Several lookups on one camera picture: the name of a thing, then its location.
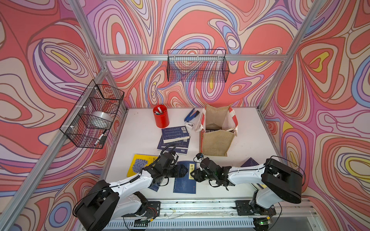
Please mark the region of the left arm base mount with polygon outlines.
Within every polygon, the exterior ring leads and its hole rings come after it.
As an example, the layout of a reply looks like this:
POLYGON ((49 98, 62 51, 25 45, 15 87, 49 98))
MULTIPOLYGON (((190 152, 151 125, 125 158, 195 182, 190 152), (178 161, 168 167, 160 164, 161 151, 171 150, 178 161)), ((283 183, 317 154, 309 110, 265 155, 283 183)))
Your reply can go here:
POLYGON ((130 202, 135 202, 133 208, 129 208, 122 217, 145 217, 154 219, 160 215, 161 202, 148 201, 140 192, 135 192, 129 196, 130 202))

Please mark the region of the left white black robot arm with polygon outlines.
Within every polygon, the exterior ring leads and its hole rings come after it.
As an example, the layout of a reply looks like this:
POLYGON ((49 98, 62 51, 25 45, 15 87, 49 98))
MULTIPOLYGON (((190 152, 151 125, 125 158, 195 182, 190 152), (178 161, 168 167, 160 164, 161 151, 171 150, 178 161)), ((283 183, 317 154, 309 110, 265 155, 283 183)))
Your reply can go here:
POLYGON ((87 231, 101 231, 113 219, 134 215, 146 215, 148 200, 141 190, 160 184, 163 179, 183 178, 188 168, 177 164, 175 151, 161 152, 158 158, 134 176, 117 182, 101 180, 73 208, 72 214, 78 218, 87 231))

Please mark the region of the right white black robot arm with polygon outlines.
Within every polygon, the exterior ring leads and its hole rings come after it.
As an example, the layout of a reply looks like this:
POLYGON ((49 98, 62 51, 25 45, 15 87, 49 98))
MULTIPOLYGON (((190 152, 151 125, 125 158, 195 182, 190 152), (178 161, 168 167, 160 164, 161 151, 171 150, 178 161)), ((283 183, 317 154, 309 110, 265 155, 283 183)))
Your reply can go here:
POLYGON ((304 176, 284 163, 268 158, 265 163, 251 167, 221 167, 208 157, 199 168, 190 172, 197 182, 214 181, 215 187, 239 184, 261 184, 266 187, 255 191, 252 206, 268 209, 281 201, 299 204, 302 201, 304 176))

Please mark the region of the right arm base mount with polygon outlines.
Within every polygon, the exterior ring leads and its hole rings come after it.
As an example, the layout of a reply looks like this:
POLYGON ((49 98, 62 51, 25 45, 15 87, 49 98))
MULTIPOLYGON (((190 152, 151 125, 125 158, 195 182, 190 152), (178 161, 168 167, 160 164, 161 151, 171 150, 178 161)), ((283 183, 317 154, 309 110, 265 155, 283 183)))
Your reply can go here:
POLYGON ((235 201, 236 206, 234 209, 237 210, 239 216, 274 216, 276 210, 273 207, 265 209, 256 203, 252 203, 250 200, 237 200, 235 201))

